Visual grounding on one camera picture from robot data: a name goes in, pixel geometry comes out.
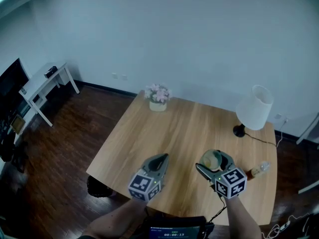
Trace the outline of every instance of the table top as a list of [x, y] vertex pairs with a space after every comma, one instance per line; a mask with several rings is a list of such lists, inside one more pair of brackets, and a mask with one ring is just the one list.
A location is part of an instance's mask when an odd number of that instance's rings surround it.
[[[140, 92], [119, 120], [87, 173], [115, 191], [130, 197], [127, 186], [148, 157], [169, 154], [162, 191], [148, 204], [156, 210], [179, 216], [205, 216], [210, 220], [222, 207], [218, 195], [196, 170], [195, 163], [208, 149], [233, 157], [237, 167], [249, 170], [264, 160], [270, 171], [248, 181], [240, 199], [259, 225], [269, 224], [277, 185], [277, 149], [248, 136], [238, 138], [233, 127], [240, 124], [234, 112], [173, 98], [165, 112], [152, 112]], [[273, 125], [259, 131], [246, 129], [253, 137], [276, 143]], [[228, 225], [224, 211], [214, 223]]]
[[[26, 94], [23, 94], [21, 91], [19, 93], [27, 100], [33, 99], [39, 91], [43, 89], [61, 70], [64, 69], [65, 62], [56, 62], [56, 63], [47, 63], [42, 66], [23, 86], [26, 90]], [[44, 76], [44, 73], [47, 72], [52, 66], [57, 67], [57, 71], [48, 79]]]

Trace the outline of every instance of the round object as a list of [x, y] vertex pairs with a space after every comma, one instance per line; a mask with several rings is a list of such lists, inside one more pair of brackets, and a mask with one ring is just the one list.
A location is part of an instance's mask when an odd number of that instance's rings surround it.
[[237, 137], [244, 137], [245, 136], [245, 126], [243, 124], [236, 125], [233, 128], [233, 132], [234, 132], [235, 136], [237, 136]]
[[221, 165], [222, 157], [221, 154], [215, 149], [209, 149], [202, 155], [199, 163], [213, 170]]

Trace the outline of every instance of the flower vase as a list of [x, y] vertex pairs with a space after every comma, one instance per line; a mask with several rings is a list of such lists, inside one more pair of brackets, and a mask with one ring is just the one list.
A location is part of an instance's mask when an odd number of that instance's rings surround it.
[[153, 112], [163, 112], [166, 110], [167, 103], [153, 103], [150, 101], [150, 110]]

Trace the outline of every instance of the white side table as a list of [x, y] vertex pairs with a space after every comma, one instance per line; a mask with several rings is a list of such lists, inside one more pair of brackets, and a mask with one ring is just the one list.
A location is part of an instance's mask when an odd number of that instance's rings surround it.
[[[57, 67], [57, 71], [49, 78], [45, 78], [44, 73], [47, 72], [52, 66]], [[39, 113], [41, 117], [49, 124], [49, 126], [52, 126], [52, 123], [47, 119], [47, 117], [43, 114], [43, 112], [40, 110], [40, 108], [35, 104], [33, 99], [36, 95], [39, 94], [39, 96], [46, 101], [46, 97], [42, 95], [40, 92], [41, 90], [50, 82], [54, 81], [56, 86], [60, 88], [60, 85], [56, 79], [56, 76], [61, 72], [65, 70], [67, 76], [70, 79], [70, 82], [75, 90], [75, 92], [78, 94], [79, 89], [76, 86], [69, 69], [67, 67], [67, 64], [65, 62], [57, 62], [57, 63], [47, 63], [45, 64], [35, 75], [33, 75], [29, 81], [23, 86], [23, 88], [26, 90], [26, 93], [23, 94], [20, 90], [19, 93], [23, 96], [23, 98], [26, 100], [26, 102], [35, 109], [36, 113]]]

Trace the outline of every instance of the cable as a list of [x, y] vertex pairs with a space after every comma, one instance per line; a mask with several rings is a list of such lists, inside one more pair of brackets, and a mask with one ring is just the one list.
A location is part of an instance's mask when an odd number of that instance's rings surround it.
[[283, 128], [283, 126], [288, 122], [288, 119], [286, 117], [285, 122], [282, 124], [282, 126], [280, 127], [279, 131], [281, 132], [281, 139], [279, 140], [279, 142], [277, 143], [276, 148], [278, 148], [279, 143], [283, 140], [283, 132], [281, 131], [281, 129]]
[[[287, 122], [288, 122], [288, 119], [286, 118], [285, 121], [284, 121], [284, 123], [283, 123], [282, 126], [280, 127], [279, 131], [283, 128], [283, 126], [284, 126]], [[270, 143], [270, 144], [272, 144], [273, 146], [275, 146], [276, 148], [278, 148], [279, 143], [283, 140], [283, 132], [282, 132], [282, 131], [281, 131], [281, 139], [279, 140], [279, 142], [277, 143], [277, 145], [275, 145], [275, 144], [272, 143], [272, 142], [263, 141], [263, 140], [261, 140], [261, 139], [255, 138], [255, 137], [249, 135], [248, 133], [245, 133], [245, 134], [248, 135], [249, 137], [255, 139], [255, 140], [258, 140], [258, 141], [261, 141], [261, 142], [264, 142], [264, 143]]]
[[[306, 213], [305, 215], [300, 216], [300, 217], [298, 217], [298, 218], [296, 218], [294, 215], [290, 215], [289, 218], [288, 218], [288, 220], [287, 220], [287, 222], [286, 222], [286, 224], [290, 221], [290, 218], [291, 218], [291, 217], [293, 217], [295, 220], [298, 220], [298, 219], [300, 219], [300, 218], [305, 217], [306, 215], [309, 215], [309, 213]], [[263, 235], [264, 239], [273, 239], [273, 238], [276, 238], [276, 237], [279, 235], [279, 233], [281, 233], [282, 231], [284, 231], [288, 226], [289, 226], [289, 225], [287, 225], [284, 229], [280, 230], [280, 226], [279, 226], [278, 224], [275, 224], [275, 225], [273, 226], [273, 228], [270, 230], [270, 232], [268, 233], [267, 237], [265, 237], [265, 234], [264, 234], [263, 232], [262, 232], [261, 234]], [[276, 233], [273, 237], [270, 236], [270, 234], [271, 234], [272, 232], [275, 232], [275, 233]]]
[[224, 206], [223, 206], [222, 209], [220, 209], [220, 210], [216, 213], [216, 215], [215, 215], [214, 217], [212, 217], [212, 218], [210, 219], [210, 221], [209, 221], [208, 223], [211, 223], [214, 218], [216, 218], [218, 215], [220, 215], [220, 214], [227, 208], [227, 206], [225, 205], [224, 201], [221, 199], [221, 195], [218, 194], [218, 196], [219, 196], [219, 199], [220, 199], [220, 201], [223, 203]]
[[[245, 133], [245, 134], [246, 134], [246, 135], [248, 135], [249, 137], [251, 137], [251, 138], [255, 139], [255, 140], [262, 141], [261, 139], [255, 138], [255, 137], [253, 137], [253, 136], [249, 135], [248, 133]], [[262, 142], [264, 142], [264, 143], [270, 143], [270, 144], [272, 144], [273, 146], [277, 147], [277, 146], [276, 146], [274, 143], [272, 143], [272, 142], [268, 142], [268, 141], [262, 141]]]
[[280, 139], [279, 142], [277, 143], [276, 148], [278, 148], [278, 145], [279, 145], [279, 143], [282, 141], [282, 139], [283, 139], [283, 132], [281, 131], [281, 139]]

